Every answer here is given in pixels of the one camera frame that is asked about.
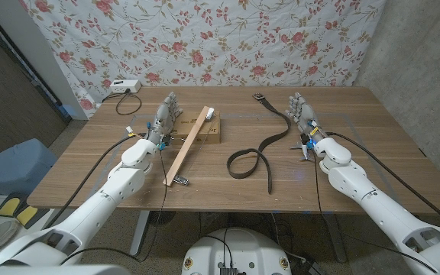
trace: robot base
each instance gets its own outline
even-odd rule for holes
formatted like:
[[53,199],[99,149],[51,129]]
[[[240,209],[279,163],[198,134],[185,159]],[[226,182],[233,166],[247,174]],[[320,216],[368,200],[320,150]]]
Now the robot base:
[[[226,229],[209,236],[224,240]],[[261,233],[246,228],[228,228],[225,243],[230,247],[232,266],[242,274],[291,274],[290,264],[283,249]],[[230,267],[230,254],[225,247],[225,267]],[[203,237],[186,253],[182,275],[217,275],[224,264],[224,244],[214,238]]]

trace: leather belt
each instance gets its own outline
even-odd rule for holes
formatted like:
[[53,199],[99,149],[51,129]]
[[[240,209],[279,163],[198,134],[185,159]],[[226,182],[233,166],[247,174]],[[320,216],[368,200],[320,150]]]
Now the leather belt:
[[[276,115],[279,115],[281,118],[283,118],[286,122],[286,126],[288,126],[288,128],[279,134],[275,134],[274,136],[270,136],[268,138],[266,138],[265,140],[263,140],[263,142],[261,142],[259,144],[259,148],[255,149],[255,148],[249,148],[249,149],[245,149],[245,150],[240,150],[237,151],[235,153],[233,153],[227,160],[227,170],[228,173],[230,174],[230,176],[232,176],[235,179],[244,179],[248,176],[250,176],[257,168],[257,165],[259,164],[259,159],[262,159],[263,162],[266,164],[266,168],[267,168],[267,192],[269,194],[271,194],[271,190],[273,188],[273,180],[272,180],[272,176],[271,176],[271,168],[269,166],[269,162],[267,161],[267,158],[263,155],[262,151],[264,150],[264,148],[266,148],[269,144],[272,144],[274,141],[278,141],[279,139],[283,138],[284,136],[286,136],[286,134],[288,134],[288,131],[290,131],[291,128],[291,120],[290,118],[286,117],[284,114],[278,112],[264,97],[264,95],[261,95],[260,93],[257,94],[253,94],[252,95],[255,99],[257,99],[259,101],[260,104],[262,104],[264,107],[266,107],[266,109],[270,110],[271,112],[275,113]],[[247,172],[243,172],[243,173],[234,173],[230,170],[230,166],[232,164],[232,162],[245,154],[249,154],[251,152],[254,152],[257,154],[257,159],[256,159],[256,163],[254,165],[254,167],[252,167],[249,171]]]

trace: small box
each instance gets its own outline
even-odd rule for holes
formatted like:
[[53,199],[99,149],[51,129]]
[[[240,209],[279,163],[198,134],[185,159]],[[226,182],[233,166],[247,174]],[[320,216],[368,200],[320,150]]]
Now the small box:
[[[214,111],[215,116],[211,121],[203,122],[203,126],[199,129],[199,133],[196,135],[193,144],[202,144],[205,140],[205,144],[219,144],[220,143],[220,113]],[[174,129],[171,131],[171,136],[174,138],[171,141],[172,145],[183,145],[181,139],[188,137],[191,128],[196,123],[196,119],[199,116],[199,112],[183,112],[177,117],[174,122]]]
[[126,79],[115,79],[110,85],[113,93],[125,93],[127,89],[130,89],[132,93],[136,93],[141,87],[140,81]]

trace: yellow object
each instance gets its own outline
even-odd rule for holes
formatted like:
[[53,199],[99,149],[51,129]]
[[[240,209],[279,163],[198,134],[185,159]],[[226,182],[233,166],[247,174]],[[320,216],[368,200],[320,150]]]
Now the yellow object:
[[319,130],[319,128],[315,127],[315,129],[313,129],[313,131],[310,132],[310,135],[314,135],[318,130]]
[[37,211],[38,209],[35,207],[28,206],[16,216],[16,219],[20,221],[23,226],[25,226],[27,222],[29,222],[35,216],[35,214],[37,214]]
[[0,215],[3,216],[13,216],[16,212],[16,209],[20,205],[20,199],[19,198],[12,198],[9,199],[1,208],[0,208]]

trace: wooden table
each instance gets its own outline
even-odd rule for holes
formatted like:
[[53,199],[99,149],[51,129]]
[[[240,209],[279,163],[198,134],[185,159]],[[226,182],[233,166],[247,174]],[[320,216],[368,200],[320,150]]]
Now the wooden table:
[[[313,106],[326,131],[334,131],[360,142],[408,184],[440,208],[440,172],[421,153],[413,140],[391,117],[388,111],[365,88],[274,88],[274,87],[174,87],[142,88],[138,95],[142,108],[134,115],[117,115],[110,100],[81,130],[44,180],[38,185],[28,203],[36,207],[59,208],[68,200],[82,178],[101,154],[125,136],[125,127],[136,132],[146,131],[146,122],[152,121],[157,106],[170,91],[177,94],[180,106],[187,111],[201,111],[204,105],[221,113],[220,144],[193,145],[179,175],[190,180],[189,186],[173,184],[167,190],[165,210],[222,211],[222,212],[314,212],[317,213],[317,195],[313,162],[300,161],[300,150],[289,150],[299,140],[299,130],[293,123],[289,134],[264,150],[273,173],[273,192],[267,193],[266,167],[261,164],[251,176],[236,180],[229,176],[226,161],[237,150],[257,147],[272,134],[286,128],[285,122],[265,109],[252,94],[263,93],[267,100],[283,112],[288,97],[300,92]],[[136,108],[129,99],[123,103],[123,112]],[[401,186],[390,174],[378,167],[354,145],[335,137],[346,146],[376,186],[415,214],[434,213],[411,192]],[[116,165],[121,153],[136,140],[123,143],[112,151],[89,178],[71,206],[77,207],[105,181],[108,171]],[[171,146],[163,151],[166,170],[180,147]],[[252,167],[255,157],[236,160],[235,172]],[[160,156],[154,159],[153,171],[144,187],[120,204],[120,208],[159,209],[164,194],[164,174]],[[319,170],[319,188],[322,209],[333,213],[362,213],[355,202],[342,195],[328,183],[327,175]]]

